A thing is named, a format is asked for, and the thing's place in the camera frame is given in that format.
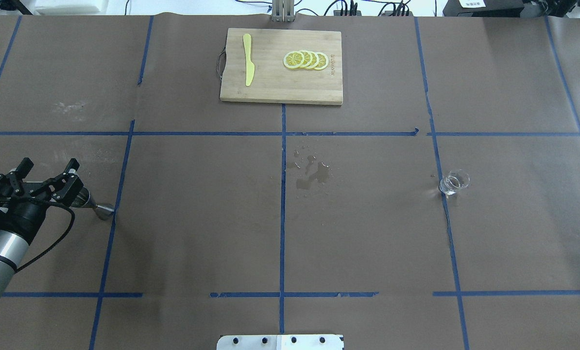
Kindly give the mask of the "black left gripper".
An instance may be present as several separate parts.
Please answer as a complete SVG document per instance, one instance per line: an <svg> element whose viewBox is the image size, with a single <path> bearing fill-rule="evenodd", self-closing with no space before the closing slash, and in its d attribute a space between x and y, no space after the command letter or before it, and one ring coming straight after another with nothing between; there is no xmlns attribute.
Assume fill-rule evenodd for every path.
<svg viewBox="0 0 580 350"><path fill-rule="evenodd" d="M14 209L22 204L32 204L46 212L49 205L44 202L74 202L83 188L76 158L71 158L64 171L55 177L43 182L24 182L33 166L32 160L24 157L15 169L0 174L0 214L4 214L2 208Z"/></svg>

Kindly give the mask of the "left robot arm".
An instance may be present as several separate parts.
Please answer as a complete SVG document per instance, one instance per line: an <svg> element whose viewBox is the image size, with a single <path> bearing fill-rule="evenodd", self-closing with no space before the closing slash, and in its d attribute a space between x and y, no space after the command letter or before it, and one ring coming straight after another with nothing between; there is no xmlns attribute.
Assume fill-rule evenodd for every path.
<svg viewBox="0 0 580 350"><path fill-rule="evenodd" d="M0 173L0 299L12 277L28 266L23 263L35 237L40 231L50 208L60 208L70 214L70 222L59 237L63 240L71 230L75 213L71 205L84 188L77 175L80 167L72 158L65 169L43 182L25 179L34 164L23 158L20 164Z"/></svg>

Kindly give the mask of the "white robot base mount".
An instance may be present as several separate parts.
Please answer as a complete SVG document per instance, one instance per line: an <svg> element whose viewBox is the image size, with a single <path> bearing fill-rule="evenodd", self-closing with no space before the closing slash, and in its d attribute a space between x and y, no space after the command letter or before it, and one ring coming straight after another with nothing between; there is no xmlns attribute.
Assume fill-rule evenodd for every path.
<svg viewBox="0 0 580 350"><path fill-rule="evenodd" d="M343 350L338 334L228 335L217 341L217 350Z"/></svg>

